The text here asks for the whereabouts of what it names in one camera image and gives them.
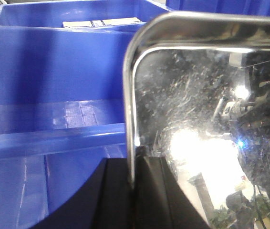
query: blue storage bin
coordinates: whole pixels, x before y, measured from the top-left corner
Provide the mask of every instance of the blue storage bin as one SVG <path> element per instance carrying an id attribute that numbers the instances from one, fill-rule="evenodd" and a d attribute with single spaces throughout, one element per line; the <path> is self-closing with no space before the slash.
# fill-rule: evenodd
<path id="1" fill-rule="evenodd" d="M 49 1 L 0 6 L 0 25 L 62 28 L 63 21 L 137 17 L 147 22 L 169 11 L 149 0 Z"/>
<path id="2" fill-rule="evenodd" d="M 270 16 L 270 0 L 167 0 L 175 10 Z"/>
<path id="3" fill-rule="evenodd" d="M 126 157 L 133 33 L 0 26 L 0 229 L 56 210 L 103 157 Z"/>

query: scratched mirror surface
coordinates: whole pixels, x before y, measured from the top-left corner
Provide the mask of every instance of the scratched mirror surface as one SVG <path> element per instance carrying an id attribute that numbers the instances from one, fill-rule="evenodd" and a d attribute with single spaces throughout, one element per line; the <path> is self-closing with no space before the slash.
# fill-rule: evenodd
<path id="1" fill-rule="evenodd" d="M 137 142 L 166 156 L 215 229 L 270 229 L 270 49 L 151 49 L 134 77 Z"/>

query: bright light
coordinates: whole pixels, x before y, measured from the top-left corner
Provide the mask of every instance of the bright light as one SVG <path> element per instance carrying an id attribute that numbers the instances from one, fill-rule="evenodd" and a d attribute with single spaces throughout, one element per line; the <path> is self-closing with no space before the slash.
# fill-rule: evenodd
<path id="1" fill-rule="evenodd" d="M 199 138 L 196 132 L 180 130 L 173 134 L 170 151 L 174 159 L 183 159 L 189 152 L 196 152 L 199 145 Z"/>
<path id="2" fill-rule="evenodd" d="M 249 52 L 252 52 L 253 50 L 252 49 L 246 49 L 246 48 L 218 48 L 217 51 L 249 53 Z"/>
<path id="3" fill-rule="evenodd" d="M 247 99 L 249 96 L 249 91 L 245 88 L 244 85 L 239 85 L 235 89 L 235 96 L 239 99 Z"/>
<path id="4" fill-rule="evenodd" d="M 244 142 L 242 142 L 241 140 L 239 140 L 238 142 L 237 142 L 237 146 L 239 146 L 239 148 L 243 148 L 244 147 Z"/>

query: reflective metal surface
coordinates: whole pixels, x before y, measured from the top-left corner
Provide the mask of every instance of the reflective metal surface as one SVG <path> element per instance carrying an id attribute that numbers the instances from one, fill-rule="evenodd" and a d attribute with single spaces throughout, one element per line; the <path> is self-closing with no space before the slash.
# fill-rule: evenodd
<path id="1" fill-rule="evenodd" d="M 270 229 L 270 18 L 160 16 L 128 48 L 124 90 L 131 182 L 147 146 L 211 227 Z"/>

